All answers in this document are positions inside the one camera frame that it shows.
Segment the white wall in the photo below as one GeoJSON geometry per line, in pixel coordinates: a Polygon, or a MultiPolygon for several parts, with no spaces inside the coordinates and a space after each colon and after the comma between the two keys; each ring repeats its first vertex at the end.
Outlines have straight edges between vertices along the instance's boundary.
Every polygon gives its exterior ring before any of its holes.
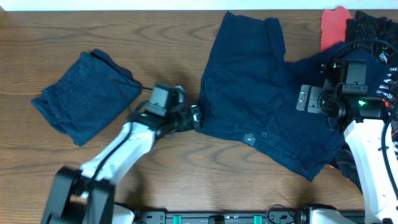
{"type": "Polygon", "coordinates": [[[6,11],[398,9],[398,0],[0,0],[6,11]]]}

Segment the wooden tabletop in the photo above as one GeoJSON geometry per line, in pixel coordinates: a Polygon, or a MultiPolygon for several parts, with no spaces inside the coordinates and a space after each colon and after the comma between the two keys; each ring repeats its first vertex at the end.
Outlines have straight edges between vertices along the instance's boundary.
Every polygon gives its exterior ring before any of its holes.
{"type": "MultiPolygon", "coordinates": [[[[366,11],[398,20],[397,11],[366,11]]],[[[54,130],[30,100],[82,51],[99,48],[145,86],[182,85],[196,102],[224,11],[8,12],[0,27],[0,223],[38,223],[56,171],[78,167],[120,132],[123,112],[83,147],[54,130]]],[[[286,60],[320,49],[322,11],[236,11],[282,24],[286,60]]],[[[144,92],[135,102],[148,99],[144,92]]],[[[267,210],[280,203],[363,209],[356,186],[328,166],[313,182],[240,142],[194,131],[159,141],[127,173],[117,201],[182,210],[267,210]]]]}

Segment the blue cloth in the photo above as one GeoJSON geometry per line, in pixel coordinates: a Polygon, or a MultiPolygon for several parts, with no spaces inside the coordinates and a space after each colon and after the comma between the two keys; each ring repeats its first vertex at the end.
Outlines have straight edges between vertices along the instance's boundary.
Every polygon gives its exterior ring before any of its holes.
{"type": "MultiPolygon", "coordinates": [[[[279,20],[227,12],[201,79],[203,128],[221,139],[242,141],[309,181],[344,143],[324,114],[297,111],[301,85],[323,86],[321,64],[342,46],[299,62],[284,62],[279,20]]],[[[346,56],[368,63],[366,84],[374,93],[387,68],[365,51],[346,56]]]]}
{"type": "Polygon", "coordinates": [[[112,122],[141,93],[141,84],[109,55],[94,49],[80,58],[32,104],[57,131],[82,146],[112,122]],[[111,78],[136,85],[115,86],[111,78]]]}

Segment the green strip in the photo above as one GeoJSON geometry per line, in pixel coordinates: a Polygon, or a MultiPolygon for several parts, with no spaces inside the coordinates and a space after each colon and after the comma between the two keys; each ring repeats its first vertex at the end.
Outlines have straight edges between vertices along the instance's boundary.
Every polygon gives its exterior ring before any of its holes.
{"type": "Polygon", "coordinates": [[[181,217],[181,215],[174,215],[174,217],[173,217],[173,224],[182,224],[182,217],[181,217]]]}
{"type": "Polygon", "coordinates": [[[262,224],[262,216],[255,215],[254,216],[254,224],[262,224]]]}

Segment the red fabric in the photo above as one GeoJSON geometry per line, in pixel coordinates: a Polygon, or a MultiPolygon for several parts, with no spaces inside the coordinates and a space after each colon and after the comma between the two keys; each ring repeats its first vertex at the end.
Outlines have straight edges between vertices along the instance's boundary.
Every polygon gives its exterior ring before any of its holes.
{"type": "Polygon", "coordinates": [[[324,10],[321,18],[321,52],[338,42],[345,41],[347,19],[353,17],[343,6],[335,10],[324,10]]]}

